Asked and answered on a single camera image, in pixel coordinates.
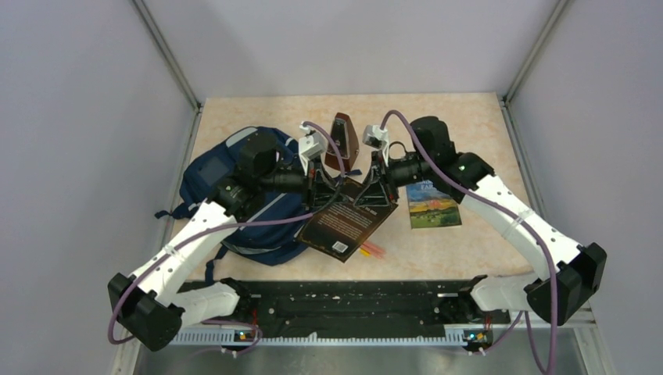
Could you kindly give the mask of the brown wooden metronome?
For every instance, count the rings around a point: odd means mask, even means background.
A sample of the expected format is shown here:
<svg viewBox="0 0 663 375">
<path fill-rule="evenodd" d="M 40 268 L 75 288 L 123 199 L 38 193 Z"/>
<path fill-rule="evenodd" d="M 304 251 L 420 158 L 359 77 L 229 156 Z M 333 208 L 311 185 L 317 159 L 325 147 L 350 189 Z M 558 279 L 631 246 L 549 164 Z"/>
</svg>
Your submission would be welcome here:
<svg viewBox="0 0 663 375">
<path fill-rule="evenodd" d="M 350 174 L 360 153 L 359 140 L 349 115 L 337 112 L 329 132 L 340 151 L 345 171 Z"/>
</svg>

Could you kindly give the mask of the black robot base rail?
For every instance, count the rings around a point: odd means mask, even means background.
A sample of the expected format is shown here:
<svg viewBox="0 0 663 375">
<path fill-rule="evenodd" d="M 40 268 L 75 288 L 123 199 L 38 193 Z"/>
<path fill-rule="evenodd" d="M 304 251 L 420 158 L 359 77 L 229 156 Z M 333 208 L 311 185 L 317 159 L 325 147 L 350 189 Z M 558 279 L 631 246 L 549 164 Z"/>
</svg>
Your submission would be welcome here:
<svg viewBox="0 0 663 375">
<path fill-rule="evenodd" d="M 230 320 L 270 346 L 489 345 L 506 310 L 483 312 L 468 280 L 238 281 Z"/>
</svg>

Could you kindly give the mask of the blue green landscape book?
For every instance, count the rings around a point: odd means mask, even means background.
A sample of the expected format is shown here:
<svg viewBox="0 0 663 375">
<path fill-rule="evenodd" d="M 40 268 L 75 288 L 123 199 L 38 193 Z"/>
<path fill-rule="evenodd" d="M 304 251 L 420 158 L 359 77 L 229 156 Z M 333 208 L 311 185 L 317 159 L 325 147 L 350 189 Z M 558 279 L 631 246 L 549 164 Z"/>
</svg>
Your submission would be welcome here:
<svg viewBox="0 0 663 375">
<path fill-rule="evenodd" d="M 462 224 L 458 204 L 429 180 L 406 186 L 412 229 L 455 227 Z"/>
</svg>

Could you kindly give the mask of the dark brown book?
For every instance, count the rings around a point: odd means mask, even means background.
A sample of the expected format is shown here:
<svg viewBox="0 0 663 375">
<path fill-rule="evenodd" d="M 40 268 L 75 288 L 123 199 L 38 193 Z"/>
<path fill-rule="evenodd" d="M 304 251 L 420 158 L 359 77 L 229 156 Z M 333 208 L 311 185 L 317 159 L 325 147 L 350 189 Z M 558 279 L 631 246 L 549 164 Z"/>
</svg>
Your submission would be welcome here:
<svg viewBox="0 0 663 375">
<path fill-rule="evenodd" d="M 346 179 L 339 200 L 305 222 L 296 240 L 344 263 L 391 216 L 397 199 L 387 183 Z"/>
</svg>

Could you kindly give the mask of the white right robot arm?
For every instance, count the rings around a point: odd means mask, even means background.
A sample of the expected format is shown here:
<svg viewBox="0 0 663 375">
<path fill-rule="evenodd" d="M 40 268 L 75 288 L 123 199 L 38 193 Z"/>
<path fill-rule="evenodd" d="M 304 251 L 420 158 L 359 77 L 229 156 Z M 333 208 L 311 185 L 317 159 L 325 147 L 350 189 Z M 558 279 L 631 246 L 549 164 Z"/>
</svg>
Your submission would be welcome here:
<svg viewBox="0 0 663 375">
<path fill-rule="evenodd" d="M 379 164 L 387 185 L 397 188 L 429 180 L 460 206 L 490 224 L 530 264 L 532 272 L 476 277 L 458 301 L 460 315 L 478 322 L 489 311 L 535 313 L 562 326 L 600 288 L 607 252 L 562 234 L 518 198 L 485 160 L 458 152 L 447 125 L 436 116 L 405 121 L 414 151 Z"/>
</svg>

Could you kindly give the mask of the navy blue student backpack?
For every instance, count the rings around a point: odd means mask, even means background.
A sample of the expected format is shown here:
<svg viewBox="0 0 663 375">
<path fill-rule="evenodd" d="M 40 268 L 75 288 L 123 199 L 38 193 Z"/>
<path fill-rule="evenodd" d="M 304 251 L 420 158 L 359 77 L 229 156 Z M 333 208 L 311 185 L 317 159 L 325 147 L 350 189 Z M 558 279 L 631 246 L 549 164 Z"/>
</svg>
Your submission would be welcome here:
<svg viewBox="0 0 663 375">
<path fill-rule="evenodd" d="M 195 158 L 183 172 L 179 188 L 182 203 L 172 211 L 156 212 L 154 217 L 191 219 L 203 199 L 211 193 L 213 183 L 234 169 L 240 149 L 247 139 L 262 133 L 275 137 L 282 160 L 299 164 L 298 141 L 293 137 L 274 127 L 245 127 Z M 302 206 L 300 195 L 270 192 L 266 194 L 265 202 L 247 221 L 274 221 L 304 214 L 306 210 Z M 222 259 L 227 252 L 234 252 L 267 266 L 280 265 L 294 259 L 307 248 L 296 240 L 303 224 L 303 221 L 298 221 L 277 226 L 238 228 L 220 243 L 217 254 L 206 263 L 205 282 L 213 283 L 215 262 Z"/>
</svg>

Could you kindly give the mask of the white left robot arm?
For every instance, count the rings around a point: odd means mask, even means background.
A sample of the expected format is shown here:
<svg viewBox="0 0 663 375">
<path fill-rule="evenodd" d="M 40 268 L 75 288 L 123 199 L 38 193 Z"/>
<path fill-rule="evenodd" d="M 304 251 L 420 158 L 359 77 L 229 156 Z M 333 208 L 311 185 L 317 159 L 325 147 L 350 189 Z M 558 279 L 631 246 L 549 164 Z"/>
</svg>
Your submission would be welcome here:
<svg viewBox="0 0 663 375">
<path fill-rule="evenodd" d="M 307 125 L 304 133 L 295 139 L 273 127 L 246 127 L 194 159 L 183 175 L 182 202 L 171 212 L 186 220 L 185 226 L 132 274 L 109 281 L 112 324 L 157 352 L 183 327 L 218 316 L 232 323 L 246 320 L 251 303 L 242 286 L 214 280 L 212 263 L 206 267 L 205 287 L 182 287 L 205 258 L 218 260 L 234 252 L 276 266 L 304 250 L 300 230 L 339 197 L 339 182 L 323 181 L 331 194 L 320 203 L 306 203 L 305 195 L 323 171 L 322 155 L 342 158 L 325 130 Z"/>
</svg>

